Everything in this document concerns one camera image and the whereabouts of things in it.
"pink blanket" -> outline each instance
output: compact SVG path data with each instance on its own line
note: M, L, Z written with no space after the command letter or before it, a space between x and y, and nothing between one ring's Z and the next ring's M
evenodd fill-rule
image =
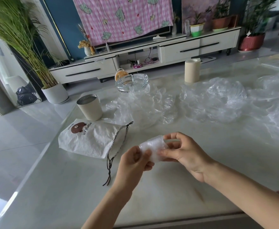
M93 45L137 38L172 26L171 0L73 0Z

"clear glass ashtray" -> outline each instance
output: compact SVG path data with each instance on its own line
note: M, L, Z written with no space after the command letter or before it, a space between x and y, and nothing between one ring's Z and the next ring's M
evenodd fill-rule
M115 82L115 85L120 92L129 92L131 86L134 90L140 91L141 89L144 89L147 84L148 76L141 73L123 76Z

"hand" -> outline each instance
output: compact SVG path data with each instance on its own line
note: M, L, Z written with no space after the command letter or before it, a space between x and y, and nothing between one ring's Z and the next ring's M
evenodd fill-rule
M134 146L125 152L119 162L113 188L132 194L138 185L144 171L152 170L153 162L149 161L151 151L147 150L142 154L138 146Z
M214 160L189 136L173 132L164 135L164 139L179 139L168 142L169 149L160 150L158 154L165 157L164 161L180 162L200 182L204 182L206 166Z

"drawer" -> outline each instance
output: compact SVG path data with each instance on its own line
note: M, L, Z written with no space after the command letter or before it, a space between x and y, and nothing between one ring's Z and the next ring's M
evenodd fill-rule
M234 42L237 33L239 34L239 30L201 38L199 54L202 55L235 47L236 45L234 45Z
M200 39L164 46L165 62L190 59L199 55Z
M115 74L116 69L112 58L97 60L79 65L71 65L50 71L54 78L62 83L95 78L98 76Z

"left hand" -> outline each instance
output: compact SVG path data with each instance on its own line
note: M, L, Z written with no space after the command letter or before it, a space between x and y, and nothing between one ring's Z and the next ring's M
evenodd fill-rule
M125 152L119 162L112 188L130 194L131 197L132 191L138 185L143 172L152 170L154 166L154 163L149 161L150 156L150 150L142 154L138 146L133 146Z

